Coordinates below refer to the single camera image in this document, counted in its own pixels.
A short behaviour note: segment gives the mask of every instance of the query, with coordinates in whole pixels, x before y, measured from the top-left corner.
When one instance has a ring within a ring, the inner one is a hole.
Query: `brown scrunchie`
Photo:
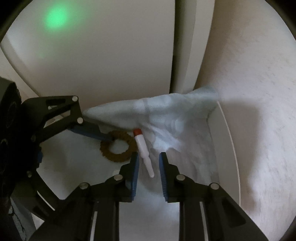
[[[100,151],[102,152],[103,156],[106,157],[108,160],[113,162],[124,162],[131,158],[131,155],[134,151],[137,151],[137,143],[133,137],[127,134],[124,131],[111,131],[109,132],[110,135],[114,137],[114,139],[120,139],[126,141],[128,144],[128,149],[120,154],[112,153],[109,150],[109,147],[112,142],[101,141]]]

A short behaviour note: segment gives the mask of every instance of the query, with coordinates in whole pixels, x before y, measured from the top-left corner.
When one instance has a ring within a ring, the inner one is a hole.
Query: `brown hair tie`
[[[128,144],[128,149],[123,153],[115,154],[109,150],[112,142],[101,141],[100,151],[102,152],[102,155],[108,160],[113,162],[124,162],[131,158],[131,155],[134,151],[137,151],[138,148],[135,139],[125,131],[111,131],[109,134],[114,137],[114,140],[120,139],[125,141]]]

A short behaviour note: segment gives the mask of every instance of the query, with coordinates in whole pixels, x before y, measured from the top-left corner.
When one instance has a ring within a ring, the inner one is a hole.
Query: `silver screw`
[[[88,186],[89,186],[88,183],[80,183],[80,184],[79,184],[79,188],[82,189],[82,190],[83,190],[83,189],[87,189]]]
[[[78,123],[78,124],[82,124],[82,123],[83,123],[83,118],[82,118],[82,117],[79,117],[79,118],[77,119],[77,123]]]
[[[27,176],[28,176],[28,178],[32,177],[32,172],[31,171],[27,171]]]
[[[211,187],[213,190],[218,190],[220,186],[219,186],[218,183],[212,183],[212,184],[210,185],[210,187]]]
[[[36,141],[36,136],[35,135],[32,135],[31,136],[31,142],[35,142]]]
[[[73,96],[72,97],[72,101],[74,101],[74,102],[78,101],[78,97],[77,96]]]
[[[182,174],[177,175],[176,178],[177,178],[178,181],[184,181],[185,180],[185,176],[182,175]]]
[[[114,176],[114,179],[115,179],[116,181],[120,181],[122,178],[123,178],[123,176],[120,175],[120,174],[117,174],[117,175]]]

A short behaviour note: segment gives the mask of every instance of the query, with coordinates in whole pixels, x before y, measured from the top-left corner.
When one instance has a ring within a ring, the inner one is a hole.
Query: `red cap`
[[[137,135],[142,135],[142,131],[141,131],[141,129],[140,129],[140,128],[138,128],[138,129],[134,129],[134,130],[133,130],[133,135],[134,135],[134,137],[137,136]]]

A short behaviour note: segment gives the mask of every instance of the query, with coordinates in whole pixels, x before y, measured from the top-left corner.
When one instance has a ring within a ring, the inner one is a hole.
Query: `white cabinet door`
[[[34,0],[1,48],[39,95],[82,109],[169,93],[174,0]]]

